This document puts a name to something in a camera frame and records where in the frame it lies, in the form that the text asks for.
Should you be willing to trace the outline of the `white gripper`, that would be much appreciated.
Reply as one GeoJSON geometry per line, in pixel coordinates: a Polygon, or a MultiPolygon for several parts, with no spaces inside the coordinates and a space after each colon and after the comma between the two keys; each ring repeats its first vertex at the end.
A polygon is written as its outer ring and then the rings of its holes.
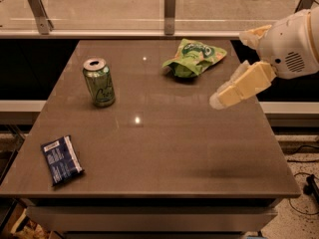
{"type": "Polygon", "coordinates": [[[210,97],[216,110],[226,109],[268,89],[276,78],[294,79],[319,71],[319,8],[304,9],[271,25],[239,33],[241,43],[266,62],[244,61],[210,97]]]}

